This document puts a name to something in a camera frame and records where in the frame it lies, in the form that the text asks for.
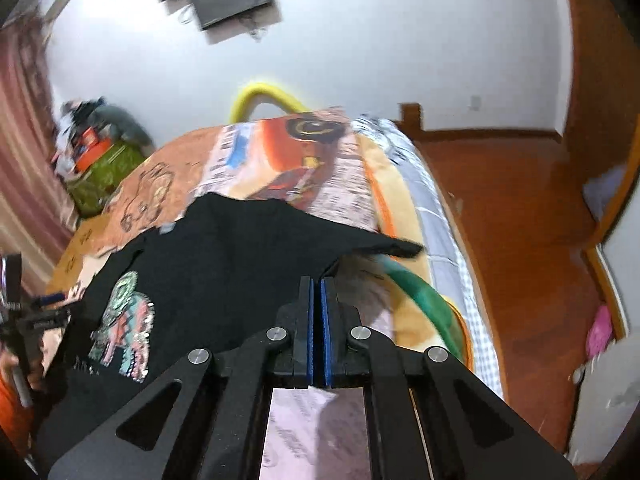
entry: pink striped curtain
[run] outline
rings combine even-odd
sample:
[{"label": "pink striped curtain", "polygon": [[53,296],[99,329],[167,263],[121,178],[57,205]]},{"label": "pink striped curtain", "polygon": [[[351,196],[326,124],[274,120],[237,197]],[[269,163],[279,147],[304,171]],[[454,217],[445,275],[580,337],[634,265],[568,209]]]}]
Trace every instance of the pink striped curtain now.
[{"label": "pink striped curtain", "polygon": [[54,176],[51,95],[35,13],[0,30],[0,252],[22,253],[22,286],[42,294],[75,229]]}]

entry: gingham fabric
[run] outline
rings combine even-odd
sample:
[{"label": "gingham fabric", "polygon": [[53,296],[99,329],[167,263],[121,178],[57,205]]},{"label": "gingham fabric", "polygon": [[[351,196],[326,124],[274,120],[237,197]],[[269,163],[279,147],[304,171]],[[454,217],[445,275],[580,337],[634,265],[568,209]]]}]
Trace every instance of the gingham fabric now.
[{"label": "gingham fabric", "polygon": [[360,116],[353,131],[372,139],[398,168],[420,218],[434,288],[456,302],[469,329],[476,376],[502,398],[494,344],[480,316],[466,261],[444,214],[436,183],[411,141],[391,121]]}]

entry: shirt tag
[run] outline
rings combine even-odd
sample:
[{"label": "shirt tag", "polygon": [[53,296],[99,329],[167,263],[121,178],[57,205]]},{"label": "shirt tag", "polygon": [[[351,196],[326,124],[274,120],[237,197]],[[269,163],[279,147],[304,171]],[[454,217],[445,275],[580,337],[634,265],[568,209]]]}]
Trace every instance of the shirt tag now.
[{"label": "shirt tag", "polygon": [[169,222],[167,224],[162,224],[158,229],[160,231],[160,234],[164,235],[173,231],[174,227],[175,227],[175,222]]}]

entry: wall outlet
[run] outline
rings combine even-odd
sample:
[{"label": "wall outlet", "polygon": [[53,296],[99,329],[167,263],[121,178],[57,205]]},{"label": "wall outlet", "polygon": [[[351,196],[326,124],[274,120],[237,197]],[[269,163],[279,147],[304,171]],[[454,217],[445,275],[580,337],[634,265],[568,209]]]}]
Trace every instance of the wall outlet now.
[{"label": "wall outlet", "polygon": [[482,98],[479,95],[472,95],[469,101],[469,110],[477,112],[482,107]]}]

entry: sequin design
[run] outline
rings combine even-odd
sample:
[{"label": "sequin design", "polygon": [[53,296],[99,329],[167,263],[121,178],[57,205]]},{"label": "sequin design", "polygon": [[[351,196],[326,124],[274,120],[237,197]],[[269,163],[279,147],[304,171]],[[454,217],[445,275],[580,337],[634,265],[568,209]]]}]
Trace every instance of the sequin design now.
[{"label": "sequin design", "polygon": [[116,348],[123,349],[119,373],[143,382],[148,373],[149,333],[154,325],[154,304],[136,291],[138,273],[130,270],[116,282],[100,328],[92,333],[89,358],[109,366]]}]

